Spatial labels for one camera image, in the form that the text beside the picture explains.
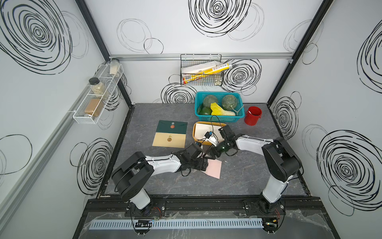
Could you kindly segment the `pink envelope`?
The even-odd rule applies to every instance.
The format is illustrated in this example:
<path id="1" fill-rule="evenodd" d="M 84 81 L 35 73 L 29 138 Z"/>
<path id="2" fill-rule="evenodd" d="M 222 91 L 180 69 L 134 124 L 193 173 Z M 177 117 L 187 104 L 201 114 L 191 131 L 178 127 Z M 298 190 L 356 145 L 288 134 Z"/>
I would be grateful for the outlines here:
<path id="1" fill-rule="evenodd" d="M 205 174 L 220 179 L 222 162 L 217 159 L 209 159 Z"/>

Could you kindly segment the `cream white envelope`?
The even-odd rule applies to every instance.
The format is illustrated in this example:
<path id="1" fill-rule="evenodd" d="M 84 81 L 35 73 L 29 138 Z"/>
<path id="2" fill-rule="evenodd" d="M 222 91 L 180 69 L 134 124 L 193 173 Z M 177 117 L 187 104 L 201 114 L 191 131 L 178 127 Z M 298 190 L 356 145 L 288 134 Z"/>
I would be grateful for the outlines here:
<path id="1" fill-rule="evenodd" d="M 208 122 L 197 122 L 194 125 L 193 129 L 193 137 L 194 139 L 202 140 L 205 137 L 206 132 L 213 131 L 213 133 L 216 135 L 218 142 L 224 141 L 223 137 L 221 136 L 219 129 L 221 127 L 225 126 L 225 124 L 211 124 Z"/>

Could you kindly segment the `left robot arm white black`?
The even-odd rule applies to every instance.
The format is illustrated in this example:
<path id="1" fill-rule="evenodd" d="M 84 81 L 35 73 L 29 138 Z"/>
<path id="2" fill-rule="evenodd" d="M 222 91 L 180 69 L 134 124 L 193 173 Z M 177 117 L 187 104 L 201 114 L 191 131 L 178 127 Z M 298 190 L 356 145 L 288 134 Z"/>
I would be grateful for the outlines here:
<path id="1" fill-rule="evenodd" d="M 151 210 L 152 202 L 144 189 L 152 176 L 165 173 L 184 173 L 196 169 L 206 171 L 208 159 L 203 157 L 203 146 L 194 142 L 178 152 L 166 156 L 147 156 L 135 152 L 125 160 L 112 174 L 114 191 L 122 200 L 129 201 L 140 211 Z"/>

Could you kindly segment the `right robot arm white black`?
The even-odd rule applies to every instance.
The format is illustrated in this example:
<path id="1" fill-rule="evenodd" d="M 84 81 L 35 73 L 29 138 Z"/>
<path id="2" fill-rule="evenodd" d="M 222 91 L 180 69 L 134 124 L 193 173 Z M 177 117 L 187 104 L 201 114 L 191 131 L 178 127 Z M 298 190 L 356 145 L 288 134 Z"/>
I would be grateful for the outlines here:
<path id="1" fill-rule="evenodd" d="M 231 149 L 264 156 L 270 178 L 261 193 L 258 207 L 263 214 L 273 212 L 288 183 L 302 167 L 294 150 L 283 137 L 262 139 L 244 134 L 236 135 L 228 125 L 219 128 L 218 131 L 223 138 L 222 142 L 218 141 L 212 132 L 205 133 L 207 141 L 212 144 L 207 150 L 207 158 L 216 159 Z"/>

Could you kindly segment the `yellow plastic storage box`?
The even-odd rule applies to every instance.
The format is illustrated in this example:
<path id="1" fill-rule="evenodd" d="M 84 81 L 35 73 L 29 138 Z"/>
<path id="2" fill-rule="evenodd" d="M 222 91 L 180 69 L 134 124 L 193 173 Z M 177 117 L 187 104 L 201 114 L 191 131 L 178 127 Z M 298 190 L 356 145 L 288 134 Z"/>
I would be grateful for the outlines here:
<path id="1" fill-rule="evenodd" d="M 213 143 L 215 143 L 215 146 L 217 146 L 217 144 L 224 141 L 223 137 L 221 136 L 219 132 L 219 129 L 223 126 L 226 126 L 226 124 L 219 123 L 219 122 L 208 122 L 208 121 L 196 122 L 193 127 L 194 141 L 199 142 L 202 145 L 208 145 L 208 146 L 211 146 L 213 145 Z M 214 137 L 213 143 L 211 143 L 205 137 L 205 134 L 208 132 L 212 133 L 212 136 L 210 137 L 210 139 Z"/>

